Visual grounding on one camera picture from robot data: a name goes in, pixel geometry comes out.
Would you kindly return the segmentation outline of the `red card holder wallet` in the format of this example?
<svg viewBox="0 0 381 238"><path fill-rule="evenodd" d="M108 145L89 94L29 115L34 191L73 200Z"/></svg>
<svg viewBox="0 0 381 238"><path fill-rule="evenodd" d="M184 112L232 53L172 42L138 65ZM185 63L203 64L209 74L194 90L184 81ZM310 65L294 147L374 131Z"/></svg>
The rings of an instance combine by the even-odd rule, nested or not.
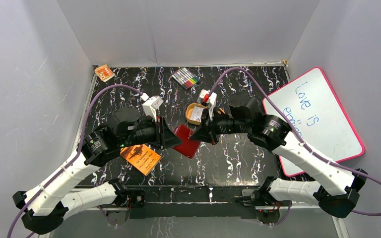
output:
<svg viewBox="0 0 381 238"><path fill-rule="evenodd" d="M191 130L185 124L181 124L179 127L175 127L174 134L182 141L182 143L174 146L173 149L185 157L192 159L201 144L201 142L198 140L190 139L190 137L193 135L193 130Z"/></svg>

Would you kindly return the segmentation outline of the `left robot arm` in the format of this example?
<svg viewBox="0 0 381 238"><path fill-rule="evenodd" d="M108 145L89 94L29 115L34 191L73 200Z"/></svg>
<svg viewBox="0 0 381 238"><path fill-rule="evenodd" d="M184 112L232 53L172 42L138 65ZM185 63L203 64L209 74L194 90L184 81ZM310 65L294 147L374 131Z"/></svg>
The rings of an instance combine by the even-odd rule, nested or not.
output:
<svg viewBox="0 0 381 238"><path fill-rule="evenodd" d="M89 208L132 202L132 193L116 179L79 192L73 189L107 162L118 158L123 148L150 144L156 149L167 149L181 142L164 117L143 116L134 107L115 111L107 122L81 139L77 150L47 179L29 191L13 195L16 207L23 213L24 227L43 235Z"/></svg>

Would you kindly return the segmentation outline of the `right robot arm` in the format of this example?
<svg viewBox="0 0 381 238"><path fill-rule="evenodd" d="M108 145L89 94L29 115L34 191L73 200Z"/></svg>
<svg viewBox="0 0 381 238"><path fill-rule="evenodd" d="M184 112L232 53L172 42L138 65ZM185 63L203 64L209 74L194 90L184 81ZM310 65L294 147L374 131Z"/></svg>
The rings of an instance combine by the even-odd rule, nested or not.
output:
<svg viewBox="0 0 381 238"><path fill-rule="evenodd" d="M233 94L228 100L229 114L216 107L216 94L208 90L202 90L197 101L204 110L192 140L217 144L223 134L244 133L253 144L284 157L313 178L289 181L268 177L260 189L243 192L237 202L245 206L303 202L337 218L354 210L366 178L321 161L298 141L287 122L265 113L254 97L246 92Z"/></svg>

